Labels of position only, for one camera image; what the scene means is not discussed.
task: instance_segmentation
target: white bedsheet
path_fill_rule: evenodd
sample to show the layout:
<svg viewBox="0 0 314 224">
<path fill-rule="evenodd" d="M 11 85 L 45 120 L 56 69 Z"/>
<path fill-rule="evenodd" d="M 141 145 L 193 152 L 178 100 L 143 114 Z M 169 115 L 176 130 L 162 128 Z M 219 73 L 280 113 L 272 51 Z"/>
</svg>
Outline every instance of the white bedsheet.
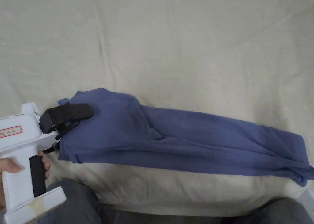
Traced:
<svg viewBox="0 0 314 224">
<path fill-rule="evenodd" d="M 314 0 L 0 0 L 0 117 L 98 87 L 296 132 L 313 165 Z M 304 190 L 280 177 L 51 158 L 50 182 L 79 180 L 132 211 L 240 215 Z"/>
</svg>

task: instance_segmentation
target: blue fabric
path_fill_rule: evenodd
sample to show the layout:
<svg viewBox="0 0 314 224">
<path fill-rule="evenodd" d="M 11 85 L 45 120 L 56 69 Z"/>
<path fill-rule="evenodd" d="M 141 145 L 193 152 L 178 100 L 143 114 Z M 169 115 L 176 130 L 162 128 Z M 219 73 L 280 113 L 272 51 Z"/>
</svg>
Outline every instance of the blue fabric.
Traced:
<svg viewBox="0 0 314 224">
<path fill-rule="evenodd" d="M 197 173 L 314 179 L 300 135 L 200 112 L 142 106 L 106 89 L 77 92 L 59 104 L 88 103 L 91 119 L 65 134 L 60 160 Z"/>
</svg>

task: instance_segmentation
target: tape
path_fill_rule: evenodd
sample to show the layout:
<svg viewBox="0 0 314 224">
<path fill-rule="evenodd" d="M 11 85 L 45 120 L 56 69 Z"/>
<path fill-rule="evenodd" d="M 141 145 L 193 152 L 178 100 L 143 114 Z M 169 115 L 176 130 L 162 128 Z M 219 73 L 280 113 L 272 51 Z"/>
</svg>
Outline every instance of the tape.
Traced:
<svg viewBox="0 0 314 224">
<path fill-rule="evenodd" d="M 44 208 L 44 198 L 42 196 L 36 197 L 29 203 L 28 207 L 35 213 L 35 216 L 41 216 L 46 212 Z"/>
</svg>

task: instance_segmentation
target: gray pants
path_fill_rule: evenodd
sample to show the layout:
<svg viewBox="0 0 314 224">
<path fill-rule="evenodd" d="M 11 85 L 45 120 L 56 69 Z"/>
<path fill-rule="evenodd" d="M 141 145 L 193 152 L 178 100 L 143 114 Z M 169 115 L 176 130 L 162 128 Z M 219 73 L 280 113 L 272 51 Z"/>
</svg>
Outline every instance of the gray pants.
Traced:
<svg viewBox="0 0 314 224">
<path fill-rule="evenodd" d="M 89 187 L 63 180 L 52 184 L 48 190 L 58 186 L 63 187 L 67 200 L 42 217 L 39 224 L 313 224 L 303 206 L 292 199 L 270 201 L 242 217 L 168 216 L 106 209 L 100 212 L 97 197 Z"/>
</svg>

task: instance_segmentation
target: black rubber grip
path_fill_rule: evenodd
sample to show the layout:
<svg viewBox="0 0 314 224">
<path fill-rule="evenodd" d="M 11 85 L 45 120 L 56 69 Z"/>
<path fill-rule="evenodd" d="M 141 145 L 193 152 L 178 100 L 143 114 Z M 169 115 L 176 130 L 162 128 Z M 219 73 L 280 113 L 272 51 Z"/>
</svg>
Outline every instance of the black rubber grip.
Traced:
<svg viewBox="0 0 314 224">
<path fill-rule="evenodd" d="M 30 173 L 32 175 L 34 197 L 38 197 L 47 192 L 44 173 L 44 163 L 42 156 L 35 155 L 29 158 Z"/>
</svg>

